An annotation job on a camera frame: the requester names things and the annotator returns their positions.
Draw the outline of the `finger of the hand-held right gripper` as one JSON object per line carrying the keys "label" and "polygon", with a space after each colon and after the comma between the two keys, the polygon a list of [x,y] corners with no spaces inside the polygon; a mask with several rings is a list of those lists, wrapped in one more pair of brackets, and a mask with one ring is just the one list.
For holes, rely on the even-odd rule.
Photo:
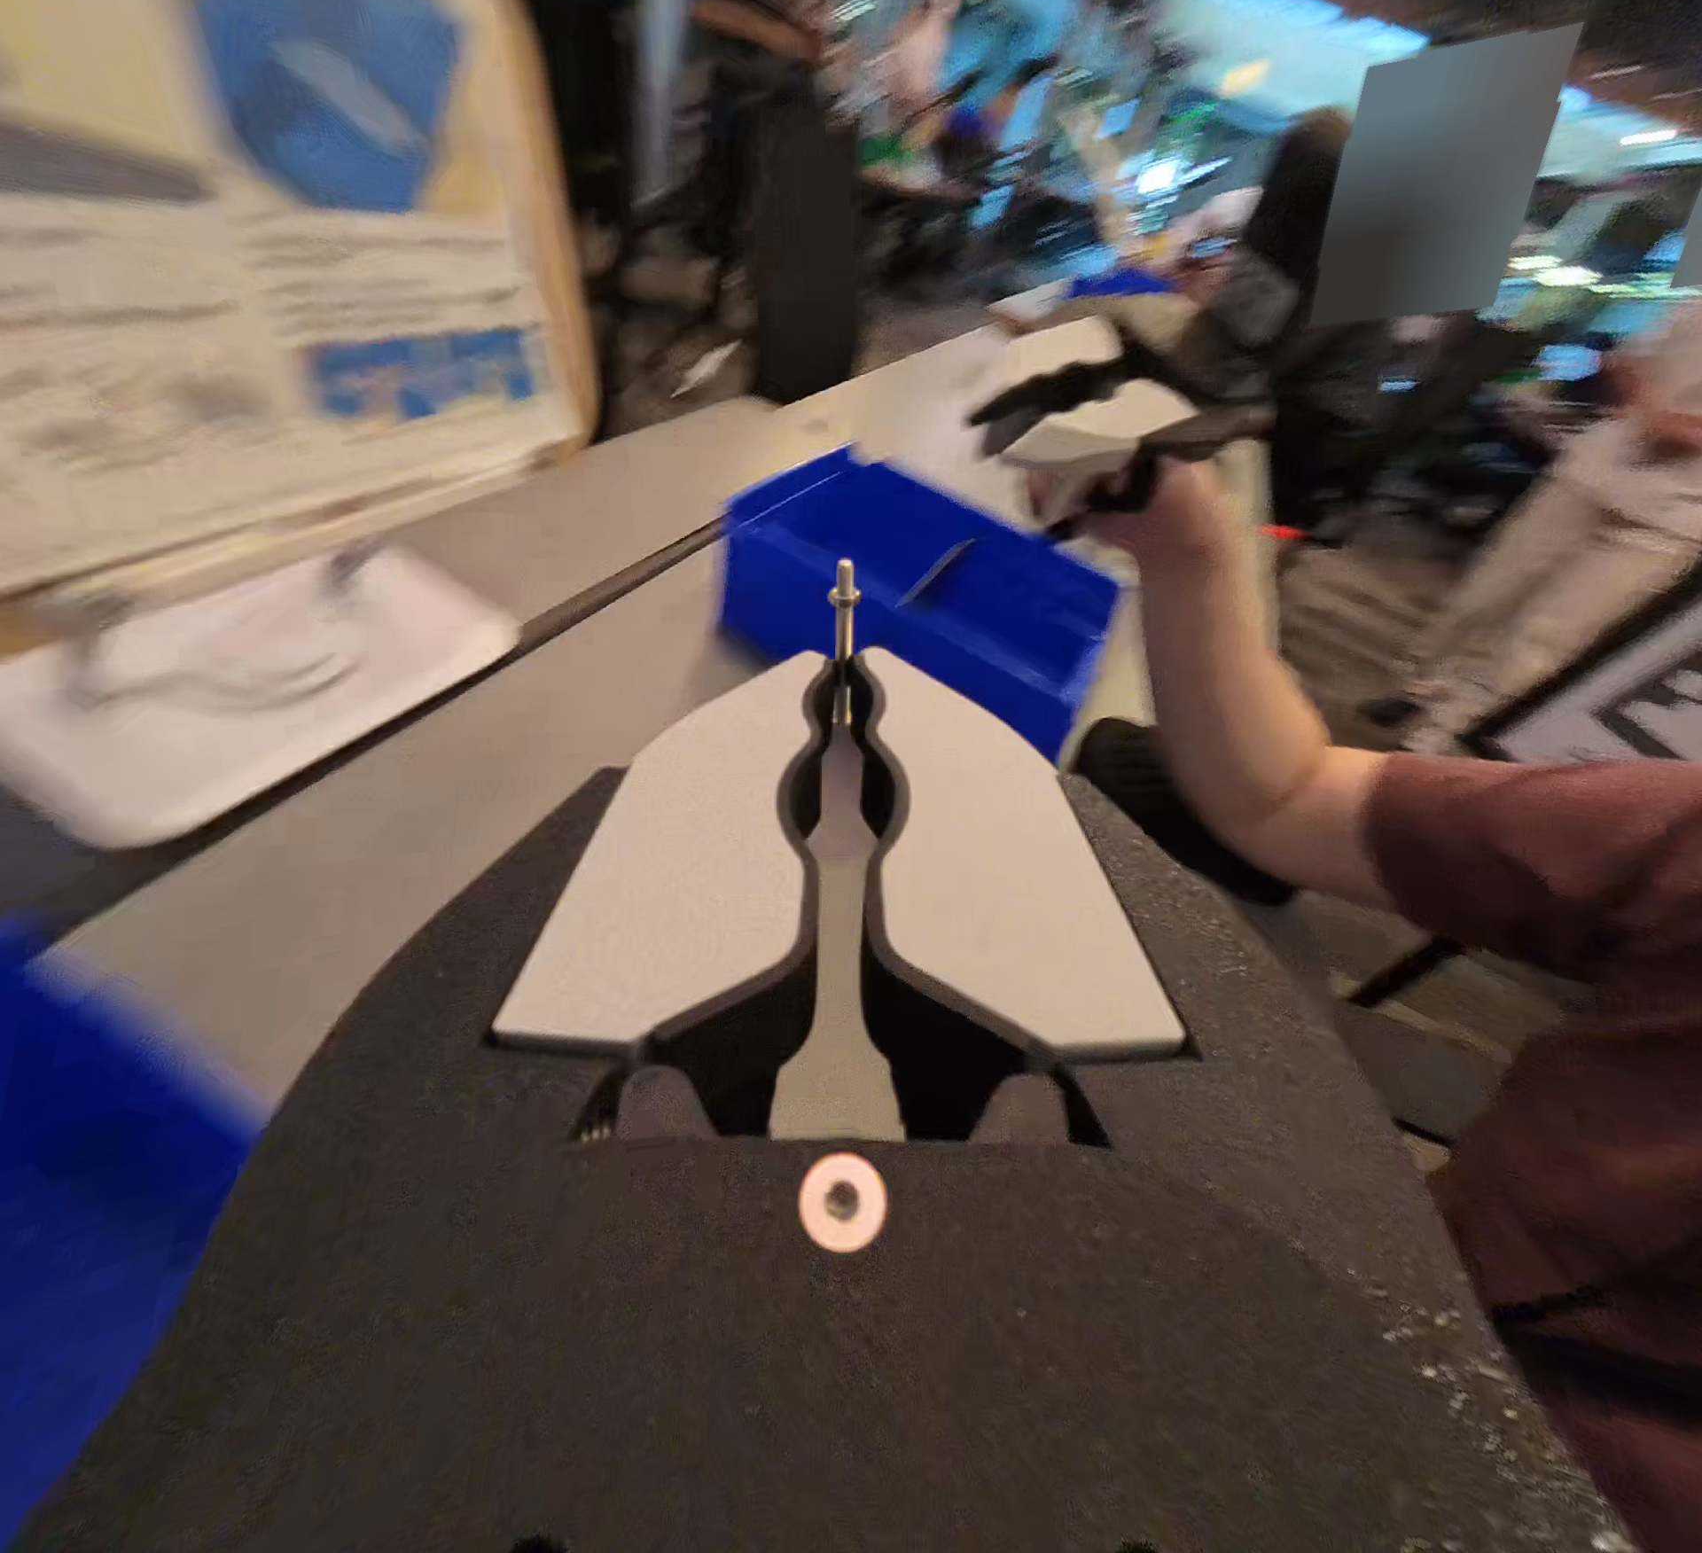
{"label": "finger of the hand-held right gripper", "polygon": [[1117,394],[1132,380],[1126,345],[1098,313],[1010,336],[972,387],[967,428],[1021,432]]}
{"label": "finger of the hand-held right gripper", "polygon": [[1126,380],[1036,418],[999,460],[1050,479],[1102,479],[1140,460],[1210,460],[1242,438],[1263,438],[1271,422],[1263,404],[1200,405],[1158,380]]}

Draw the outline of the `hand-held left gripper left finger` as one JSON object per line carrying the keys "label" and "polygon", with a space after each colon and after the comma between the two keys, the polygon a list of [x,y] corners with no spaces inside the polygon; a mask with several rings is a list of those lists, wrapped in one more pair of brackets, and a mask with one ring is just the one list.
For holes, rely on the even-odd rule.
{"label": "hand-held left gripper left finger", "polygon": [[504,1050],[676,1068],[725,1137],[765,1137],[816,998],[818,765],[834,664],[802,652],[658,733],[492,1022]]}

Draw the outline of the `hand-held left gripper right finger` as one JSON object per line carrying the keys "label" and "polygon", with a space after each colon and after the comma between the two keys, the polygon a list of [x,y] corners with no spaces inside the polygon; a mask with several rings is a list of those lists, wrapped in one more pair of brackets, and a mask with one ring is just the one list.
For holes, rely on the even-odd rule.
{"label": "hand-held left gripper right finger", "polygon": [[1184,1022],[1054,765],[897,652],[856,656],[865,1029],[905,1137],[971,1137],[1008,1079],[1060,1091],[1102,1137],[1079,1068],[1184,1057]]}

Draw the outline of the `long metal bolt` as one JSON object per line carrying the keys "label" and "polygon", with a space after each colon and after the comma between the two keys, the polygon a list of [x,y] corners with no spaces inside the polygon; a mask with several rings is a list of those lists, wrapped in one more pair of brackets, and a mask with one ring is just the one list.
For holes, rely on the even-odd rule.
{"label": "long metal bolt", "polygon": [[840,558],[834,582],[830,588],[830,608],[834,612],[834,645],[832,645],[832,671],[834,671],[834,702],[832,721],[836,728],[850,732],[855,726],[855,697],[851,697],[851,674],[856,659],[856,606],[863,593],[856,588],[856,571],[850,558]]}

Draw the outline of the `blue divided parts bin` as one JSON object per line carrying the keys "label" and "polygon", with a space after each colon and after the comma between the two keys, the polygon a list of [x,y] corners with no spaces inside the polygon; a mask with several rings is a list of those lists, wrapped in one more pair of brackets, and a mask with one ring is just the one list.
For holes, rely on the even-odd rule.
{"label": "blue divided parts bin", "polygon": [[[894,608],[979,538],[922,606]],[[768,661],[832,652],[830,588],[856,571],[856,647],[884,647],[1010,726],[1063,748],[1117,617],[1120,588],[1058,544],[884,462],[840,450],[739,492],[721,518],[719,625]]]}

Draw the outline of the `person's right forearm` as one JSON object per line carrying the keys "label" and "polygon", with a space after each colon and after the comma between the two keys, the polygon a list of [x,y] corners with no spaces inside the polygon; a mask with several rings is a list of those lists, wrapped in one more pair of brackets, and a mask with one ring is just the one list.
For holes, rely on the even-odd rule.
{"label": "person's right forearm", "polygon": [[1393,911],[1368,843],[1393,757],[1347,748],[1261,637],[1232,558],[1140,573],[1155,728],[1180,797],[1238,858],[1297,891]]}

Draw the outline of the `person's right hand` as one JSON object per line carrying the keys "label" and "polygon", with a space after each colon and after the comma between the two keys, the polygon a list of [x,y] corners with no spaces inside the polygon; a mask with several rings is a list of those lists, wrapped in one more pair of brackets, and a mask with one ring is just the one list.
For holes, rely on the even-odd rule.
{"label": "person's right hand", "polygon": [[1132,559],[1141,606],[1203,612],[1226,603],[1251,610],[1252,627],[1265,630],[1258,538],[1213,462],[1140,460],[1093,492],[1081,529]]}

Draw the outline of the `white plastic tray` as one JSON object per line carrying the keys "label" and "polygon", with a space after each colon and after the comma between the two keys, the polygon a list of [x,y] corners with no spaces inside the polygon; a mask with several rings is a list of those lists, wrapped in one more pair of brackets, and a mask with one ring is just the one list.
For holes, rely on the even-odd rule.
{"label": "white plastic tray", "polygon": [[3,661],[3,789],[106,852],[182,839],[517,652],[518,621],[359,542],[172,606],[88,597]]}

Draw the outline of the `black framed marker sign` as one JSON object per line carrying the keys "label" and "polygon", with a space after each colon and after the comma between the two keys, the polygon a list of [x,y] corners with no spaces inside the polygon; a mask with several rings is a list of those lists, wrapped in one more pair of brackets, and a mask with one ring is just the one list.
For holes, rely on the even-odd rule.
{"label": "black framed marker sign", "polygon": [[1460,733],[1480,760],[1545,766],[1700,762],[1700,573],[1611,625]]}

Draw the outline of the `blue plastic bin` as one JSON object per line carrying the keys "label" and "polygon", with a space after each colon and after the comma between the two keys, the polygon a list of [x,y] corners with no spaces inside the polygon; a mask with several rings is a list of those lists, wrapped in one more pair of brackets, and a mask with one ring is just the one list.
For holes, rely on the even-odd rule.
{"label": "blue plastic bin", "polygon": [[265,1106],[3,920],[3,1541],[177,1317]]}

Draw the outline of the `instruction poster board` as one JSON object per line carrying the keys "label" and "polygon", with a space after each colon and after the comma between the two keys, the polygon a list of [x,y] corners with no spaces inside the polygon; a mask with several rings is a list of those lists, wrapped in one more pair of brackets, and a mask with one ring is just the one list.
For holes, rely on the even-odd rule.
{"label": "instruction poster board", "polygon": [[3,0],[3,596],[588,444],[517,0]]}

